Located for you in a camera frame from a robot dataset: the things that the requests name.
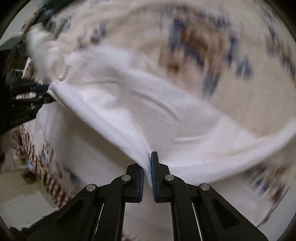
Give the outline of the white denim pants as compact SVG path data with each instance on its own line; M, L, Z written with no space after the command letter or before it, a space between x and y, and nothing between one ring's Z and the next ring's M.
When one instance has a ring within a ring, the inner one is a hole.
M144 201L127 206L124 223L133 237L173 238L169 205L152 199L151 152L185 182L214 184L244 214L257 207L238 174L295 155L295 120L258 137L168 82L142 54L96 46L64 56L40 25L28 32L27 46L55 98L28 124L32 141L42 133L49 149L40 163L71 196L140 165L147 178Z

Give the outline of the floral bed blanket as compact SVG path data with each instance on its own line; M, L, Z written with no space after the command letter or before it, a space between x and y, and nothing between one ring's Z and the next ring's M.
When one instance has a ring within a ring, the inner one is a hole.
M295 120L295 42L261 1L82 1L57 16L68 20L53 36L64 56L96 46L142 54L168 82L258 137ZM32 57L24 75L46 83ZM63 206L74 195L40 163L49 149L42 133L32 141L29 123L21 137L32 168ZM295 179L295 155L263 161L238 177L257 209L244 214L232 205L263 229Z

